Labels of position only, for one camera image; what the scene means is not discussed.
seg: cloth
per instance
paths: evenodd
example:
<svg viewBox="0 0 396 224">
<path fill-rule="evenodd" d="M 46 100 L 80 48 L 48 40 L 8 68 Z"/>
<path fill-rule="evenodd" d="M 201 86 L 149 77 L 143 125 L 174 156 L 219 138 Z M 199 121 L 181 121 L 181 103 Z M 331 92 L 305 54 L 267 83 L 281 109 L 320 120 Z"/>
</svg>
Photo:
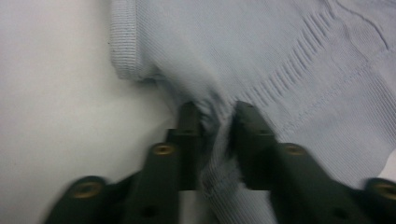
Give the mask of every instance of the cloth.
<svg viewBox="0 0 396 224">
<path fill-rule="evenodd" d="M 208 131 L 201 183 L 221 223 L 274 223 L 267 193 L 224 157 L 235 101 L 281 142 L 307 147 L 358 187 L 396 148 L 396 3 L 372 0 L 113 0 L 120 78 L 194 101 Z"/>
</svg>

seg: knitted garment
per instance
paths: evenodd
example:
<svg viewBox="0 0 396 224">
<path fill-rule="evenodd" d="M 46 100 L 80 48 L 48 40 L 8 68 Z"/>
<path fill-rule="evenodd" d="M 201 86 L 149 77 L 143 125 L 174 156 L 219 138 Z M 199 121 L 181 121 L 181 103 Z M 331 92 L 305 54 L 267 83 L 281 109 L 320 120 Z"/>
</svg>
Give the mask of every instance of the knitted garment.
<svg viewBox="0 0 396 224">
<path fill-rule="evenodd" d="M 154 79 L 203 112 L 201 183 L 222 223 L 275 222 L 267 193 L 244 188 L 224 156 L 238 100 L 334 179 L 379 174 L 396 148 L 395 40 L 391 0 L 112 2 L 120 78 Z"/>
</svg>

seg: brass screw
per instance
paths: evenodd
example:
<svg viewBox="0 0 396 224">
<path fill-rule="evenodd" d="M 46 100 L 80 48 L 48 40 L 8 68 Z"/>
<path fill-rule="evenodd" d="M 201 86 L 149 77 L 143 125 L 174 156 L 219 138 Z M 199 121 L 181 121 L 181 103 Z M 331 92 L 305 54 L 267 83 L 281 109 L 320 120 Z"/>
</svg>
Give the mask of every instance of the brass screw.
<svg viewBox="0 0 396 224">
<path fill-rule="evenodd" d="M 390 184 L 379 183 L 375 185 L 375 190 L 379 193 L 382 197 L 396 200 L 396 187 Z"/>
<path fill-rule="evenodd" d="M 75 186 L 72 190 L 71 197 L 84 199 L 91 198 L 102 190 L 102 185 L 97 182 L 87 182 Z"/>
<path fill-rule="evenodd" d="M 175 149 L 173 147 L 170 147 L 167 145 L 157 146 L 154 148 L 154 154 L 157 154 L 160 156 L 171 154 L 174 151 L 175 151 Z"/>
<path fill-rule="evenodd" d="M 305 154 L 305 150 L 300 147 L 286 147 L 286 150 L 293 156 L 301 156 Z"/>
</svg>

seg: ribbed cuff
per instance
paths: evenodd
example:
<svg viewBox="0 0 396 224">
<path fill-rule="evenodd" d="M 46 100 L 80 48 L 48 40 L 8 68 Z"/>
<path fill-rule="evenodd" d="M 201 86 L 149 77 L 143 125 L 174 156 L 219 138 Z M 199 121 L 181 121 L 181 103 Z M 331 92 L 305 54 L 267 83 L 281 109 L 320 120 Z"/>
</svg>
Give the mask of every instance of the ribbed cuff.
<svg viewBox="0 0 396 224">
<path fill-rule="evenodd" d="M 135 0 L 113 0 L 111 4 L 111 60 L 119 78 L 138 79 Z"/>
</svg>

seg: white background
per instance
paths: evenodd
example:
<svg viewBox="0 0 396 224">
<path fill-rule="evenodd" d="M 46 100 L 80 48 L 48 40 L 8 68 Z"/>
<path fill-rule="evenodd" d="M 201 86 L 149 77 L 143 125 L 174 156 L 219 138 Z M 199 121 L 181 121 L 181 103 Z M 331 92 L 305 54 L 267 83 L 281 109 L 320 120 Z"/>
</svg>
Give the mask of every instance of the white background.
<svg viewBox="0 0 396 224">
<path fill-rule="evenodd" d="M 154 85 L 117 79 L 109 13 L 109 0 L 0 1 L 0 223 L 42 222 L 83 175 L 137 171 L 172 126 Z M 203 219 L 189 198 L 183 219 Z"/>
</svg>

